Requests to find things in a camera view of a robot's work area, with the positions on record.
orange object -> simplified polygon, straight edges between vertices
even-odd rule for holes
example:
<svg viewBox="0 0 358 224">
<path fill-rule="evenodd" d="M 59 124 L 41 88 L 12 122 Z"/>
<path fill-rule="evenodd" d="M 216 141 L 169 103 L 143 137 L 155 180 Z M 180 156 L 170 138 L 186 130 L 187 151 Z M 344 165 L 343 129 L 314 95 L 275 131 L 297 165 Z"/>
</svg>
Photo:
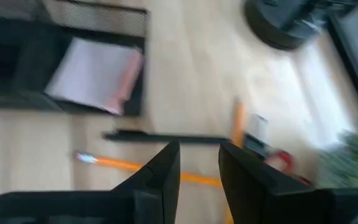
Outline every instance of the orange object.
<svg viewBox="0 0 358 224">
<path fill-rule="evenodd" d="M 92 162 L 101 166 L 108 166 L 108 167 L 117 167 L 121 169 L 131 170 L 131 171 L 138 171 L 140 168 L 142 168 L 142 165 L 135 164 L 133 162 L 126 162 L 126 161 L 120 161 L 118 159 L 113 159 L 110 157 L 102 157 L 102 156 L 92 156 L 89 154 L 77 154 L 78 155 L 86 155 L 88 157 L 91 157 L 92 159 L 90 161 L 81 159 L 84 162 Z M 222 183 L 220 179 L 212 178 L 212 177 L 203 177 L 200 175 L 194 175 L 189 173 L 181 173 L 180 174 L 181 180 L 187 181 L 187 182 L 194 182 L 199 184 L 206 184 L 213 187 L 222 187 Z"/>
<path fill-rule="evenodd" d="M 232 131 L 232 141 L 233 144 L 237 147 L 243 147 L 244 145 L 244 124 L 246 118 L 246 107 L 240 103 L 236 103 L 236 108 L 234 111 L 234 122 L 233 122 L 233 131 Z"/>
<path fill-rule="evenodd" d="M 244 121 L 246 118 L 246 107 L 239 101 L 235 105 L 234 109 L 234 121 L 233 121 L 233 131 L 232 131 L 232 141 L 233 144 L 237 147 L 244 146 Z M 230 208 L 226 209 L 226 217 L 224 220 L 225 224 L 233 224 L 234 220 L 230 212 Z"/>
</svg>

black tray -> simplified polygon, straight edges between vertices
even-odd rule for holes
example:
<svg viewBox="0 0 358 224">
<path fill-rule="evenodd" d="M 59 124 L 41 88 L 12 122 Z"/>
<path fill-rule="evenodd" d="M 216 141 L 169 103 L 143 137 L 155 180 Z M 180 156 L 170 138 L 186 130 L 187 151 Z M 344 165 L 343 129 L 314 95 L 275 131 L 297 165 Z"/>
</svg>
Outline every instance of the black tray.
<svg viewBox="0 0 358 224">
<path fill-rule="evenodd" d="M 145 39 L 148 12 L 143 9 L 71 0 L 47 0 L 44 1 L 44 4 L 41 3 L 42 7 L 36 7 L 33 11 L 26 9 L 30 11 L 26 16 L 17 13 L 0 13 L 0 49 L 3 52 L 9 52 L 9 55 L 16 55 L 22 54 L 25 51 L 23 49 L 32 48 L 32 55 L 29 56 L 26 53 L 26 58 L 22 58 L 22 61 L 27 62 L 27 67 L 29 64 L 37 64 L 37 66 L 31 65 L 29 68 L 25 66 L 26 71 L 20 72 L 20 74 L 16 72 L 11 77 L 1 76 L 0 108 L 28 108 L 69 113 L 107 113 L 87 106 L 53 100 L 44 95 L 43 91 L 52 78 L 54 69 L 57 68 L 64 56 L 72 37 L 129 47 L 136 46 L 146 55 Z M 45 48 L 45 45 L 50 44 L 50 49 L 57 49 L 50 63 L 44 63 L 43 59 L 35 60 L 32 63 L 28 62 L 33 60 L 33 57 L 37 57 L 36 53 L 39 50 L 34 50 L 33 45 L 28 47 L 28 42 L 32 42 L 34 39 L 39 41 L 39 37 L 43 37 L 44 40 L 41 42 L 42 44 L 36 43 L 35 48 L 39 48 L 40 45 Z M 50 43 L 52 38 L 58 39 L 58 47 L 55 43 Z M 51 54 L 49 50 L 44 50 L 44 53 Z M 145 57 L 131 98 L 124 105 L 125 116 L 139 116 L 141 114 L 146 63 L 147 58 Z"/>
</svg>

black shelf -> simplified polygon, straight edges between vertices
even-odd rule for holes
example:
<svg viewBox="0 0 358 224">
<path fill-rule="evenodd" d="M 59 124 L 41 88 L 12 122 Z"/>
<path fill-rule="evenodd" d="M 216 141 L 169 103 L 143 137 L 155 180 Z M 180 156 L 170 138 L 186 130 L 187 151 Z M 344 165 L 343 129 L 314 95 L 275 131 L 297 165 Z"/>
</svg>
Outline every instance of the black shelf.
<svg viewBox="0 0 358 224">
<path fill-rule="evenodd" d="M 88 106 L 53 100 L 44 94 L 45 87 L 73 37 L 136 46 L 146 55 L 148 12 L 67 0 L 46 0 L 44 3 L 44 7 L 31 12 L 33 15 L 28 17 L 0 15 L 0 55 L 7 55 L 0 58 L 0 65 L 5 68 L 0 70 L 0 108 L 109 114 Z M 124 105 L 124 116 L 141 114 L 146 63 L 145 57 L 131 98 Z"/>
</svg>

pencil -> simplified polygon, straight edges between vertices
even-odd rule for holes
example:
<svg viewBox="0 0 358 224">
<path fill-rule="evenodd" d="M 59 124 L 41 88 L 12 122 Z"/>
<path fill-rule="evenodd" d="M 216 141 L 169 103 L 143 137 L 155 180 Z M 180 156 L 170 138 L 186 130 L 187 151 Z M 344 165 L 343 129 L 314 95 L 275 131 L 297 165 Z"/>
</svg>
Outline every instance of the pencil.
<svg viewBox="0 0 358 224">
<path fill-rule="evenodd" d="M 110 157 L 94 156 L 92 154 L 84 153 L 84 152 L 75 152 L 75 157 L 82 162 L 93 163 L 93 164 L 107 166 L 107 167 L 116 167 L 116 168 L 131 170 L 133 172 L 136 172 L 140 168 L 142 168 L 142 165 L 133 162 L 121 161 L 119 159 L 114 159 Z M 210 185 L 219 188 L 222 187 L 221 180 L 213 177 L 203 177 L 200 175 L 182 172 L 180 174 L 180 178 L 181 180 L 187 182 L 205 184 L 205 185 Z"/>
<path fill-rule="evenodd" d="M 233 131 L 232 131 L 232 141 L 233 144 L 237 147 L 242 148 L 244 146 L 244 132 L 243 127 L 244 120 L 246 117 L 246 107 L 240 101 L 236 101 L 234 108 L 234 121 L 233 121 Z M 234 220 L 230 212 L 230 208 L 226 209 L 225 224 L 233 224 Z"/>
</svg>

green plant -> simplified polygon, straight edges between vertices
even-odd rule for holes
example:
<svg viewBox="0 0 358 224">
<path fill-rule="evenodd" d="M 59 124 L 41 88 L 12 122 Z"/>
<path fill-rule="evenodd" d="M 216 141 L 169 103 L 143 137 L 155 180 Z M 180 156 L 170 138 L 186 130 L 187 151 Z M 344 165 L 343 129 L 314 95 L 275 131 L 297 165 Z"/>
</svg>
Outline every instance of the green plant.
<svg viewBox="0 0 358 224">
<path fill-rule="evenodd" d="M 319 158 L 318 187 L 358 187 L 358 133 L 344 136 L 344 145 Z"/>
</svg>

